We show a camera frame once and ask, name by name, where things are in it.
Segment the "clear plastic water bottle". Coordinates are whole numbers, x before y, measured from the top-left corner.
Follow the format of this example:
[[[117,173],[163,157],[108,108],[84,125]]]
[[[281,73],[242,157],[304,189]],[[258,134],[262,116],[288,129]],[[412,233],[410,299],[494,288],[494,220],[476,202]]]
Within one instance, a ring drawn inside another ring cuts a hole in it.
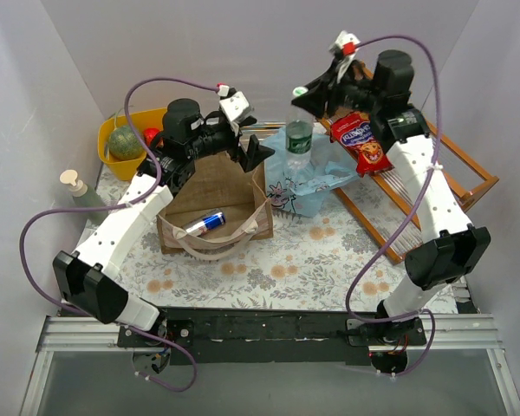
[[[300,171],[310,162],[314,122],[312,114],[290,105],[285,123],[285,149],[291,171]]]

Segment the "red snack packet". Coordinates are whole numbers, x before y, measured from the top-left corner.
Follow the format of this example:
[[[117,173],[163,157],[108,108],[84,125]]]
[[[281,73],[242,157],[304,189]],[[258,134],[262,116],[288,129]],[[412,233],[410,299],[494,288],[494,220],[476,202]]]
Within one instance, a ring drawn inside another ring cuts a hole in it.
[[[393,168],[372,133],[368,114],[355,111],[341,117],[331,125],[330,134],[354,157],[356,172],[361,178]]]

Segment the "red apple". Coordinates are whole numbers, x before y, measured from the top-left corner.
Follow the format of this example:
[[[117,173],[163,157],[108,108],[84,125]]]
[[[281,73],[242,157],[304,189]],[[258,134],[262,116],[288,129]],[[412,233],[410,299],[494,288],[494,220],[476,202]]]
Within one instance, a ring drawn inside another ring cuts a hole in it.
[[[155,127],[149,127],[146,128],[142,133],[146,144],[149,146],[156,137],[156,135],[159,133],[159,129]]]

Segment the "light blue plastic bag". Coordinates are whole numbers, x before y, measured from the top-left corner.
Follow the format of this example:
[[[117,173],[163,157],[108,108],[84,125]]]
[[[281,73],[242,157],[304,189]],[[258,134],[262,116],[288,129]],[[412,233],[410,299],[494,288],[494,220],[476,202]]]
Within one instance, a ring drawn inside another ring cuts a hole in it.
[[[274,208],[313,217],[332,190],[360,177],[357,162],[319,126],[315,127],[310,160],[304,168],[288,163],[283,128],[263,143],[275,150],[264,168],[266,193]]]

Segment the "brown burlap tote bag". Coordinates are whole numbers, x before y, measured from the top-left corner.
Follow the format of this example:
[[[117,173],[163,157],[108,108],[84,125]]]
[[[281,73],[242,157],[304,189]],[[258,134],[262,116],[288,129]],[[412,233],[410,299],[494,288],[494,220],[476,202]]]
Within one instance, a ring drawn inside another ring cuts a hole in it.
[[[273,216],[266,195],[264,165],[251,172],[220,153],[195,163],[196,172],[157,216],[163,254],[186,253],[217,261],[243,251],[248,242],[273,237]],[[215,209],[225,223],[201,237],[184,226]]]

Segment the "green melon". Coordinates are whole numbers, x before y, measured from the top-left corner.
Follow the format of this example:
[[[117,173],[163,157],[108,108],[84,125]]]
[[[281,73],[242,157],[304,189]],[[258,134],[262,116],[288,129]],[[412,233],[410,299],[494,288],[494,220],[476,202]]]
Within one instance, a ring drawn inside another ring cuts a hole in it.
[[[143,147],[129,125],[119,125],[118,117],[120,111],[121,109],[113,117],[114,130],[107,139],[109,155],[122,161],[137,159],[144,152]]]

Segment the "blue drink can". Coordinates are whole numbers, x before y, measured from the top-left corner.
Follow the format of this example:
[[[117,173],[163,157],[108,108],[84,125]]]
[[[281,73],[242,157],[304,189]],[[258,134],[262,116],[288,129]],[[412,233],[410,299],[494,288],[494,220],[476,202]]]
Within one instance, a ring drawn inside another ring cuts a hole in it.
[[[220,209],[210,211],[201,215],[199,218],[191,221],[183,226],[183,230],[191,236],[201,237],[225,225],[226,219],[224,213]]]

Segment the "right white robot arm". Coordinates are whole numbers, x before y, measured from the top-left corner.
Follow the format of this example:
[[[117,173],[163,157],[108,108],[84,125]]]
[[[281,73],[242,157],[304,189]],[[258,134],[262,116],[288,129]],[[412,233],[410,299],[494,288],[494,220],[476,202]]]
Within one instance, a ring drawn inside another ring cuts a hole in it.
[[[436,160],[440,140],[409,102],[410,55],[381,52],[372,78],[355,75],[360,67],[351,47],[336,51],[328,70],[292,102],[316,117],[332,116],[340,108],[368,114],[372,134],[413,204],[422,243],[406,254],[406,276],[373,318],[354,318],[362,334],[391,345],[414,328],[421,309],[439,291],[473,271],[491,235],[460,208]]]

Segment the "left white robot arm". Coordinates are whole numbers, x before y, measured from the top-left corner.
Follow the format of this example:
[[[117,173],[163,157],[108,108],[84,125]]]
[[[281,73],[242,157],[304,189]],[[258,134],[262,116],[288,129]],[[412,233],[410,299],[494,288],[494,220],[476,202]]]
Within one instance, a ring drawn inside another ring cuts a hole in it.
[[[112,211],[73,253],[56,255],[53,268],[65,301],[102,323],[136,327],[147,346],[156,347],[166,339],[159,309],[129,294],[114,278],[140,235],[192,177],[197,160],[227,153],[250,172],[273,155],[256,136],[250,137],[248,147],[241,146],[241,127],[255,123],[250,112],[242,92],[221,99],[218,111],[206,117],[191,99],[168,105],[163,129],[120,200],[121,209]]]

